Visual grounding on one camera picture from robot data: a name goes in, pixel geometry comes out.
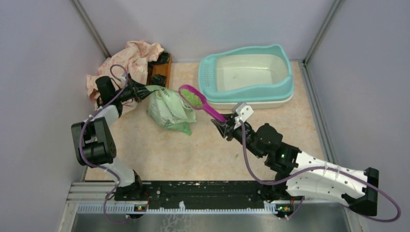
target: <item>patterned cloth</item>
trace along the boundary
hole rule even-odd
[[[101,76],[109,76],[120,87],[123,84],[113,78],[110,73],[110,67],[113,64],[120,64],[131,74],[133,80],[146,84],[148,76],[148,62],[157,61],[158,56],[164,51],[159,43],[148,44],[144,41],[129,41],[125,49],[107,58],[104,63],[98,68],[98,76],[87,75],[87,94],[88,97],[96,102],[100,96],[95,80]],[[116,77],[123,75],[124,71],[119,67],[113,68],[113,73]],[[137,102],[129,101],[124,104],[122,113],[125,114],[137,106]]]

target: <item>green plastic bag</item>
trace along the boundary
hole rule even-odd
[[[154,91],[149,96],[146,113],[166,129],[184,132],[191,135],[190,122],[196,122],[194,110],[186,104],[177,91],[161,86],[146,86]]]

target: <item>scoop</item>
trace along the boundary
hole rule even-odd
[[[226,118],[218,113],[214,108],[208,105],[206,97],[197,89],[190,85],[183,85],[179,87],[178,93],[181,98],[190,105],[194,110],[204,110],[214,119],[225,122]]]

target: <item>litter box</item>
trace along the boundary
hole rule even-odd
[[[199,90],[215,109],[247,102],[254,109],[279,107],[293,95],[291,64],[282,46],[251,46],[202,59]]]

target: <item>pink scoop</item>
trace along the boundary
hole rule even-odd
[[[201,99],[202,101],[202,106],[201,107],[195,107],[193,105],[191,105],[191,103],[189,101],[187,101],[184,96],[181,94],[181,90],[182,89],[186,89],[189,92],[195,94],[196,96],[199,97],[199,99]],[[197,89],[195,89],[194,87],[190,86],[190,85],[183,85],[181,87],[179,87],[178,89],[178,93],[181,96],[181,98],[188,103],[188,105],[190,105],[193,109],[195,110],[204,110],[205,112],[207,112],[209,115],[211,115],[214,119],[220,121],[220,122],[225,122],[226,118],[224,118],[223,115],[221,115],[220,113],[218,113],[214,108],[212,108],[210,105],[208,105],[208,102],[206,100],[206,97],[199,92]]]

